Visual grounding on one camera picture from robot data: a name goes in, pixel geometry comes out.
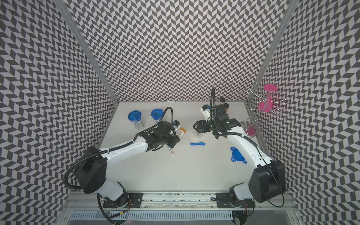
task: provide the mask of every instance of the black and white pattern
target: black and white pattern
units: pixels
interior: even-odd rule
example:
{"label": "black and white pattern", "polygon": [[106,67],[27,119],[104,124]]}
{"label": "black and white pattern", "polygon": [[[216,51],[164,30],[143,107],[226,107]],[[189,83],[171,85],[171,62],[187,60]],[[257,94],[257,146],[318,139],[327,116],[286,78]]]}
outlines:
{"label": "black and white pattern", "polygon": [[120,101],[245,100],[288,0],[65,0]]}
{"label": "black and white pattern", "polygon": [[360,224],[359,8],[300,2],[262,81],[291,101],[260,126],[306,224]]}
{"label": "black and white pattern", "polygon": [[50,0],[1,0],[0,16],[0,223],[49,224],[115,103]]}

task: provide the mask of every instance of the blue lid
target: blue lid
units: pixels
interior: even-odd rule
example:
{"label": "blue lid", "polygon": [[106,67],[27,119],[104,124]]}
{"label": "blue lid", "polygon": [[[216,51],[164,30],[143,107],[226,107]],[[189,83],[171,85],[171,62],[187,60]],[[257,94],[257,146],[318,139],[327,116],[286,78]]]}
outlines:
{"label": "blue lid", "polygon": [[132,122],[132,121],[140,121],[141,120],[141,112],[135,110],[135,111],[132,111],[131,113],[129,113],[129,120]]}
{"label": "blue lid", "polygon": [[154,120],[158,120],[162,117],[162,114],[164,111],[162,109],[154,109],[151,111],[151,117],[154,118]]}
{"label": "blue lid", "polygon": [[241,155],[241,153],[239,152],[239,150],[237,148],[231,147],[230,149],[233,152],[231,161],[233,161],[233,162],[242,161],[243,163],[247,163],[246,159],[243,157],[243,155]]}

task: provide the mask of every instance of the clear plastic cup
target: clear plastic cup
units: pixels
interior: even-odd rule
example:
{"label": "clear plastic cup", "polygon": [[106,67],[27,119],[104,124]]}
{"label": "clear plastic cup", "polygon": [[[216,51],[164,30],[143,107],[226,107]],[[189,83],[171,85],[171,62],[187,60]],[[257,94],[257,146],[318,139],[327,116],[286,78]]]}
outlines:
{"label": "clear plastic cup", "polygon": [[162,117],[164,111],[162,109],[154,109],[151,111],[151,117],[154,119],[155,124],[159,122],[160,118]]}
{"label": "clear plastic cup", "polygon": [[226,113],[228,113],[228,109],[229,109],[229,104],[227,104],[227,103],[224,103],[224,106],[225,106],[225,111],[226,111]]}
{"label": "clear plastic cup", "polygon": [[141,112],[134,110],[129,113],[128,118],[137,130],[143,130],[145,128],[145,122],[141,118]]}
{"label": "clear plastic cup", "polygon": [[196,138],[202,138],[203,137],[203,133],[198,133],[196,130],[193,130],[193,134],[194,134],[194,137],[196,137]]}

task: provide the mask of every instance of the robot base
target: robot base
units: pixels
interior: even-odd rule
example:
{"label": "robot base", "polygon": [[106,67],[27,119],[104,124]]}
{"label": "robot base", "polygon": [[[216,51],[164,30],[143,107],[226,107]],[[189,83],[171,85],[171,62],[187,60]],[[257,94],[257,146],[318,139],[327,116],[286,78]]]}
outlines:
{"label": "robot base", "polygon": [[129,208],[140,208],[143,200],[143,193],[124,192],[116,201],[105,198],[103,208],[127,208],[127,203],[131,201]]}
{"label": "robot base", "polygon": [[252,199],[237,199],[234,192],[216,193],[216,204],[218,208],[255,208]]}

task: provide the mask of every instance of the plastic container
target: plastic container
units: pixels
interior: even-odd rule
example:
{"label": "plastic container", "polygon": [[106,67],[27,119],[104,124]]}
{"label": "plastic container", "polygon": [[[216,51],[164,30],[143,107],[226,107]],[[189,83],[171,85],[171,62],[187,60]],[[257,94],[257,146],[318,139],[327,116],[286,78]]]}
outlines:
{"label": "plastic container", "polygon": [[241,161],[243,163],[247,163],[246,159],[243,157],[243,155],[241,155],[241,153],[239,152],[239,150],[235,147],[231,147],[230,150],[233,152],[233,156],[231,157],[231,161],[236,162],[236,161]]}
{"label": "plastic container", "polygon": [[196,130],[194,130],[193,129],[193,134],[194,134],[194,137],[196,137],[196,138],[202,138],[202,136],[203,136],[203,133],[198,133]]}
{"label": "plastic container", "polygon": [[141,119],[141,112],[134,110],[129,113],[128,118],[137,130],[143,130],[145,128],[145,122]]}
{"label": "plastic container", "polygon": [[164,111],[162,109],[154,109],[151,111],[151,117],[154,119],[155,123],[159,122]]}
{"label": "plastic container", "polygon": [[229,109],[229,104],[227,104],[227,103],[224,103],[224,106],[225,106],[225,111],[226,111],[226,113],[228,113],[228,109]]}
{"label": "plastic container", "polygon": [[221,97],[221,98],[219,99],[219,103],[220,103],[220,104],[225,104],[225,102],[226,102],[226,99],[225,99],[224,97]]}
{"label": "plastic container", "polygon": [[177,136],[178,138],[180,138],[181,136],[183,136],[183,135],[185,134],[185,132],[186,132],[186,130],[185,130],[184,128],[180,127],[180,128],[178,129],[178,131],[176,132],[176,136]]}
{"label": "plastic container", "polygon": [[248,137],[256,136],[256,129],[250,121],[240,121],[240,124]]}

